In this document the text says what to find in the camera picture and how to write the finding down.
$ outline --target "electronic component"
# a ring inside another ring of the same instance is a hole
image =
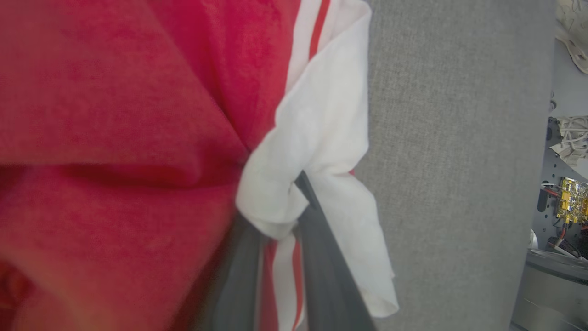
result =
[[[566,224],[588,221],[588,183],[563,177],[556,217]]]

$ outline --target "circuit board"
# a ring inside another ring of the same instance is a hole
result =
[[[568,223],[588,222],[588,184],[562,177],[561,197],[556,217]]]

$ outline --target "red stripe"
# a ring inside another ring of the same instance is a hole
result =
[[[304,302],[304,288],[302,284],[302,254],[300,253],[300,243],[298,240],[294,245],[292,252],[292,266],[294,267],[294,284],[296,285],[296,320],[292,326],[292,331],[298,325],[302,315],[302,303]]]
[[[310,39],[310,52],[308,56],[309,59],[312,59],[319,49],[320,33],[323,31],[323,25],[325,24],[325,18],[327,16],[329,4],[330,0],[323,0],[320,3],[319,15],[316,17],[315,29],[312,31],[312,38]]]
[[[276,257],[277,248],[278,242],[271,240],[263,250],[260,331],[277,331],[278,329],[278,310],[273,292],[273,260]]]

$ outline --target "folded white fabric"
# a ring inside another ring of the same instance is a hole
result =
[[[370,17],[362,1],[343,2],[331,40],[286,94],[275,128],[249,158],[236,202],[261,232],[285,238],[308,205],[293,183],[304,170],[370,313],[384,317],[398,310],[394,274],[375,199],[349,174],[368,149]]]

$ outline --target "gray cloth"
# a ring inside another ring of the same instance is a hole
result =
[[[551,1],[373,0],[370,151],[400,311],[380,330],[507,330],[539,193]]]

